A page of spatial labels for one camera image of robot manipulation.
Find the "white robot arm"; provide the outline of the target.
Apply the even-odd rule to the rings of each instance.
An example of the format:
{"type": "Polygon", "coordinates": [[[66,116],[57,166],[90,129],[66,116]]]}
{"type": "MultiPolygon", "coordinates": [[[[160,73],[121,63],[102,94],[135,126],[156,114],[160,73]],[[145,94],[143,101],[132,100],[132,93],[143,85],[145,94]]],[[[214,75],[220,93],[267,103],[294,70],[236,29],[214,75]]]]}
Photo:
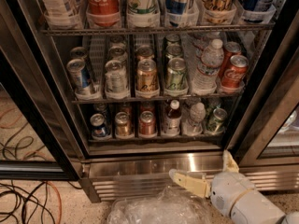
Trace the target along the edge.
{"type": "Polygon", "coordinates": [[[234,224],[299,224],[299,213],[285,214],[267,199],[256,186],[239,172],[228,150],[222,154],[222,171],[210,183],[204,175],[193,177],[187,172],[171,169],[174,183],[200,198],[209,198],[212,205],[234,224]]]}

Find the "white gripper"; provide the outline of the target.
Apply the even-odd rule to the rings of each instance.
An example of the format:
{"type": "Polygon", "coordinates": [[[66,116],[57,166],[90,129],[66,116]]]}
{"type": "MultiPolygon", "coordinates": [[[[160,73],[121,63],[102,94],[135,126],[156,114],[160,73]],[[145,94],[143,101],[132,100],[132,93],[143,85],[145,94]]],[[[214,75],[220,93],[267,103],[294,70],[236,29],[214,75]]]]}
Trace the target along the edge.
{"type": "Polygon", "coordinates": [[[228,150],[223,151],[223,172],[216,174],[210,185],[204,178],[195,178],[171,169],[174,183],[191,194],[208,198],[213,206],[234,224],[280,224],[285,213],[258,191],[255,185],[239,173],[239,167],[228,150]]]}

